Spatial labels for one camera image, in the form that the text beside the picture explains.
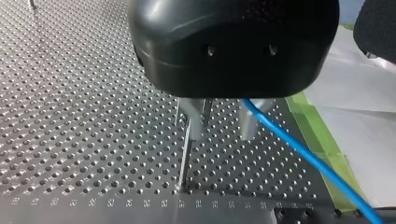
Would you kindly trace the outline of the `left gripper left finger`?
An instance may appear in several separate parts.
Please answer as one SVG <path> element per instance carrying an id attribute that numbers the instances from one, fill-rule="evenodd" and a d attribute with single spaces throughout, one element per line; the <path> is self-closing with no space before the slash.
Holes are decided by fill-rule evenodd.
<path id="1" fill-rule="evenodd" d="M 179 98 L 178 108 L 187 115 L 190 125 L 189 136 L 192 140 L 199 140 L 203 128 L 207 126 L 210 117 L 213 100 Z"/>

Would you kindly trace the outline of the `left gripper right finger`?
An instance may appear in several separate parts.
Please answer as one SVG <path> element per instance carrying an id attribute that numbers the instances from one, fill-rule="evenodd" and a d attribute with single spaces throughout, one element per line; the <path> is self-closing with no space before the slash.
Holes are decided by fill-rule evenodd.
<path id="1" fill-rule="evenodd" d="M 274 99 L 251 99 L 250 102 L 261 112 L 268 112 L 274 105 Z M 248 106 L 241 102 L 239 109 L 239 125 L 243 140 L 252 140 L 257 132 L 259 121 Z"/>

